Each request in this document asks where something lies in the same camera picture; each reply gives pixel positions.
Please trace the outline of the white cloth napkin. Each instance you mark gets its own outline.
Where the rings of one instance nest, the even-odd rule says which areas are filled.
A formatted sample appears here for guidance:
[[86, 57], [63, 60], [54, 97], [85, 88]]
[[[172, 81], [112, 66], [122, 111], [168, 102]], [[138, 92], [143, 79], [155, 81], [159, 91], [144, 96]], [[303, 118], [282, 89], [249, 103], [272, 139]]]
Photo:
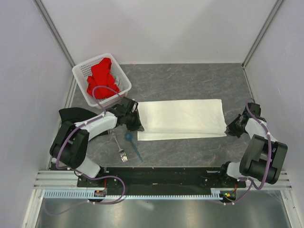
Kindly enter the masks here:
[[220, 99], [140, 102], [139, 141], [225, 137]]

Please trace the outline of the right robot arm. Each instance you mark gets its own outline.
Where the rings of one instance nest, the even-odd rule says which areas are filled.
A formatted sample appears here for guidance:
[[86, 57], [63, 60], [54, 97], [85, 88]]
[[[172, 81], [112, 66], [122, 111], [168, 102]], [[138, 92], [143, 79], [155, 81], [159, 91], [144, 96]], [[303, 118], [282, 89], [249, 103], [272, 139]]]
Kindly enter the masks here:
[[250, 142], [240, 162], [226, 162], [220, 167], [218, 183], [230, 186], [235, 179], [258, 180], [261, 189], [264, 184], [275, 184], [282, 170], [288, 147], [270, 133], [266, 120], [261, 117], [261, 107], [254, 100], [247, 102], [239, 114], [226, 128], [230, 136], [248, 134]]

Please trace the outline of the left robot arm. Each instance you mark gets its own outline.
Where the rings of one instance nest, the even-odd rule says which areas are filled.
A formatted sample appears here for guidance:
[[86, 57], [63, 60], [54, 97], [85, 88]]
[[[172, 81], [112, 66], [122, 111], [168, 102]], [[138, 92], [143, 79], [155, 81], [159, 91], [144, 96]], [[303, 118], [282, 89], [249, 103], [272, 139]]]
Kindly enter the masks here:
[[101, 186], [104, 175], [100, 172], [101, 167], [87, 157], [88, 143], [121, 125], [128, 131], [143, 131], [138, 105], [124, 97], [100, 114], [80, 107], [59, 110], [61, 126], [50, 147], [50, 155], [57, 160], [57, 169], [71, 168], [88, 177], [94, 187]]

